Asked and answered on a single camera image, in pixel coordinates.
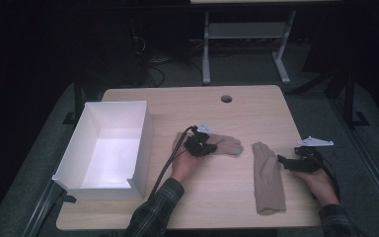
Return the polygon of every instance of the glove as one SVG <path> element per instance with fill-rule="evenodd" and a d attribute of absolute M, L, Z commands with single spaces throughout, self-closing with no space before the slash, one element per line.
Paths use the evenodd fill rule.
<path fill-rule="evenodd" d="M 183 135 L 182 132 L 177 133 L 177 137 L 173 143 L 172 149 L 175 148 L 177 142 L 180 140 L 180 137 Z M 207 144 L 215 144 L 217 145 L 217 149 L 214 152 L 211 152 L 209 155 L 218 155 L 218 154 L 228 154 L 228 155 L 240 155 L 243 151 L 243 146 L 241 141 L 235 139 L 233 136 L 225 136 L 225 135 L 216 135 L 216 134 L 208 134 L 209 138 L 207 139 Z"/>
<path fill-rule="evenodd" d="M 261 142 L 255 143 L 253 150 L 257 213 L 271 215 L 285 211 L 285 194 L 275 154 Z"/>

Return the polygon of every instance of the person's left hand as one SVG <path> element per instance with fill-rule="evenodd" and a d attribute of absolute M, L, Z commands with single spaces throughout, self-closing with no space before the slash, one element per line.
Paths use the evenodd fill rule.
<path fill-rule="evenodd" d="M 189 152 L 186 151 L 183 145 L 178 149 L 177 155 L 179 156 L 172 163 L 171 178 L 182 183 L 184 179 L 188 177 L 204 160 L 204 157 L 192 156 Z"/>

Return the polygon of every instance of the beige glove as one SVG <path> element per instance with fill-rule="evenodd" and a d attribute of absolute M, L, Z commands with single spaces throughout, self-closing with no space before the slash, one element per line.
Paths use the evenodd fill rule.
<path fill-rule="evenodd" d="M 177 133 L 177 137 L 173 143 L 172 149 L 177 145 L 178 140 L 182 136 L 182 132 Z M 208 144 L 217 145 L 217 149 L 210 153 L 209 155 L 218 155 L 218 154 L 228 154 L 228 155 L 240 155 L 243 151 L 243 146 L 241 141 L 235 139 L 233 136 L 225 136 L 225 135 L 216 135 L 216 134 L 208 134 L 209 138 L 207 140 Z M 192 133 L 189 132 L 184 139 L 184 142 L 187 140 L 188 136 L 192 136 Z"/>
<path fill-rule="evenodd" d="M 271 215 L 285 211 L 285 194 L 275 154 L 261 142 L 255 143 L 253 150 L 257 213 Z"/>

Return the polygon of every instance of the person's right hand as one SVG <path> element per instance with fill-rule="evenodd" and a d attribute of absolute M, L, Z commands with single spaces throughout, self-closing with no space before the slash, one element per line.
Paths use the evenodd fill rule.
<path fill-rule="evenodd" d="M 316 196 L 321 206 L 328 204 L 340 204 L 331 179 L 322 169 L 310 174 L 305 172 L 291 171 L 297 177 L 306 182 L 310 191 Z"/>

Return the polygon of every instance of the sleeve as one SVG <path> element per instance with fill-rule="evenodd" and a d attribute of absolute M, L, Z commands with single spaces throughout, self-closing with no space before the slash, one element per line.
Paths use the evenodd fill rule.
<path fill-rule="evenodd" d="M 169 217 L 183 195 L 180 182 L 167 179 L 152 198 L 134 211 L 122 236 L 164 236 Z"/>
<path fill-rule="evenodd" d="M 329 204 L 319 211 L 325 237 L 358 236 L 344 209 L 338 204 Z"/>

